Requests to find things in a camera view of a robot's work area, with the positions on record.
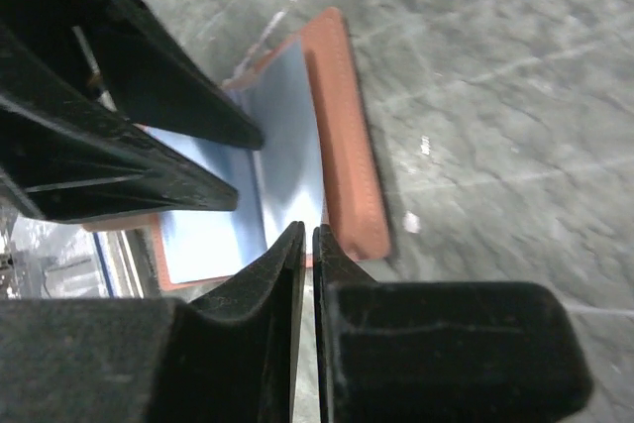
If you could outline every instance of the black plastic part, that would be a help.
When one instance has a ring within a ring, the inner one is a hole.
[[[117,108],[134,123],[241,148],[263,145],[255,123],[200,72],[143,0],[0,0],[0,16],[59,80],[94,99],[92,71],[72,31],[80,27]]]
[[[592,390],[566,312],[517,282],[378,283],[315,231],[322,423],[558,421]]]
[[[27,217],[235,209],[232,186],[71,88],[2,22],[0,72],[0,196]]]
[[[279,422],[292,417],[304,229],[186,305],[0,306],[0,420]]]

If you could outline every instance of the open book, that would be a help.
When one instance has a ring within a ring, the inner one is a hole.
[[[261,256],[286,226],[322,223],[324,178],[315,109],[301,44],[278,54],[253,82],[228,94],[264,133],[260,151],[223,146],[155,128],[146,131],[233,185],[232,212],[170,211],[158,215],[169,281],[235,274]],[[307,254],[311,254],[307,241]]]

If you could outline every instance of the gray tabletop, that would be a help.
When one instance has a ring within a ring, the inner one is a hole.
[[[634,0],[146,1],[216,81],[341,8],[394,231],[374,272],[546,284],[596,377],[572,421],[634,420]]]

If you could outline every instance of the marble surface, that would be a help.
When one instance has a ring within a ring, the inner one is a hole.
[[[394,234],[372,272],[546,284],[596,378],[570,421],[634,420],[634,0],[146,1],[217,81],[341,8]]]

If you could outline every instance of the table surface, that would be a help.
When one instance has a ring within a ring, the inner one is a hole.
[[[634,419],[634,0],[146,0],[214,80],[328,6],[348,19],[401,280],[531,280]],[[317,422],[306,286],[296,421]]]

